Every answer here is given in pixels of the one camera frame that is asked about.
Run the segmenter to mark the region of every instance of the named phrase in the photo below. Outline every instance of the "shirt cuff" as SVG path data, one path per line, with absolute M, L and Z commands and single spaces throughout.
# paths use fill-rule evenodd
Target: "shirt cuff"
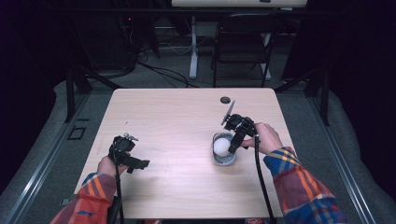
M 301 165 L 291 147 L 281 147 L 267 154 L 263 161 L 271 171 L 272 176 L 276 176 L 294 166 Z
M 96 198 L 107 199 L 113 202 L 116 192 L 116 179 L 114 176 L 101 173 L 92 173 L 82 183 L 82 188 L 78 194 L 82 193 Z

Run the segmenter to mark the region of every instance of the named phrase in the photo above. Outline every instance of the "gray bowl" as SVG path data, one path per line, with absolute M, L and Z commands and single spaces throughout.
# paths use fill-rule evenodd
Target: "gray bowl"
M 212 154 L 213 154 L 213 161 L 215 162 L 215 164 L 220 165 L 220 166 L 229 166 L 229 165 L 233 164 L 233 162 L 235 161 L 235 154 L 230 153 L 226 157 L 218 156 L 215 153 L 215 149 L 213 148 L 213 145 L 215 144 L 216 140 L 218 140 L 219 138 L 226 138 L 231 142 L 231 140 L 233 139 L 233 134 L 231 134 L 231 133 L 216 133 L 213 136 L 213 141 L 212 141 Z

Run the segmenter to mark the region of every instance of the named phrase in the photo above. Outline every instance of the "plaid shirt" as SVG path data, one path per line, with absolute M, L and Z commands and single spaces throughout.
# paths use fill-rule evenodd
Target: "plaid shirt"
M 264 157 L 287 223 L 347 223 L 334 195 L 298 161 L 290 147 Z
M 332 193 L 300 164 L 290 147 L 264 157 L 274 177 L 276 194 L 288 223 L 347 223 Z M 51 223 L 106 223 L 116 191 L 114 177 L 90 174 L 77 198 Z
M 107 208 L 116 192 L 116 179 L 93 173 L 87 176 L 75 200 L 51 221 L 53 223 L 106 223 Z

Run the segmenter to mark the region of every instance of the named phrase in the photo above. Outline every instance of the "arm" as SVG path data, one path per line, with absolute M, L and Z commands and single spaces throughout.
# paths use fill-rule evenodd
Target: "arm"
M 120 174 L 126 169 L 126 166 L 120 166 Z M 61 210 L 51 224 L 106 223 L 107 208 L 116 192 L 115 165 L 109 157 L 103 157 L 97 172 L 87 176 L 76 199 Z
M 332 193 L 300 164 L 290 147 L 283 147 L 274 128 L 263 123 L 256 128 L 287 223 L 346 223 Z M 254 140 L 245 140 L 241 147 L 254 147 Z

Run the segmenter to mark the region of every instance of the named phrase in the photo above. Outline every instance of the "person's right hand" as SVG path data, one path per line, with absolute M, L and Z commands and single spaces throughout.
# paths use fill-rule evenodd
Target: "person's right hand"
M 119 174 L 121 175 L 127 169 L 128 166 L 120 165 Z M 116 165 L 108 156 L 105 156 L 99 162 L 97 172 L 105 175 L 116 176 Z
M 259 133 L 260 144 L 259 151 L 264 154 L 268 154 L 274 150 L 283 147 L 280 141 L 279 134 L 273 127 L 266 123 L 256 123 L 256 129 Z M 254 137 L 248 140 L 244 140 L 241 147 L 255 147 Z

